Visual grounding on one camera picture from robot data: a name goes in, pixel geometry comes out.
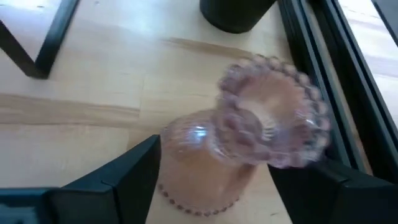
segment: pink glass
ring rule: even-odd
[[[328,145],[327,107],[308,76],[256,55],[230,65],[214,109],[171,122],[162,132],[159,189],[185,213],[231,207],[259,163],[305,167]]]

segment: black cylinder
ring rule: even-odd
[[[251,30],[276,0],[200,0],[200,10],[213,26],[234,34]]]

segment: wood grain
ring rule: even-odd
[[[339,2],[392,119],[398,124],[398,47],[370,0],[361,4]]]
[[[249,33],[218,30],[199,0],[84,0],[49,80],[0,52],[0,187],[61,186],[173,119],[211,108],[224,68],[253,53],[291,62],[278,5]],[[59,0],[0,0],[0,19],[36,57]],[[290,223],[266,166],[230,211],[197,218],[156,192],[147,223]]]

